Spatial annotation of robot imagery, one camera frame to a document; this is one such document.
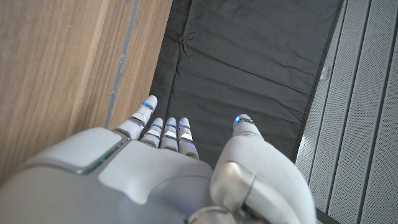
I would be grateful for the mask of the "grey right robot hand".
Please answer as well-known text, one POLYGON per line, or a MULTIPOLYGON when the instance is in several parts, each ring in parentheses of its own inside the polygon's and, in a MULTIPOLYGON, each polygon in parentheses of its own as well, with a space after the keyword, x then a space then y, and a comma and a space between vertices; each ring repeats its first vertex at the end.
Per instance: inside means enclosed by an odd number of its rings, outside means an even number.
POLYGON ((29 159, 1 186, 2 223, 316 223, 307 181, 238 115, 215 167, 187 118, 149 96, 114 130, 91 128, 29 159))

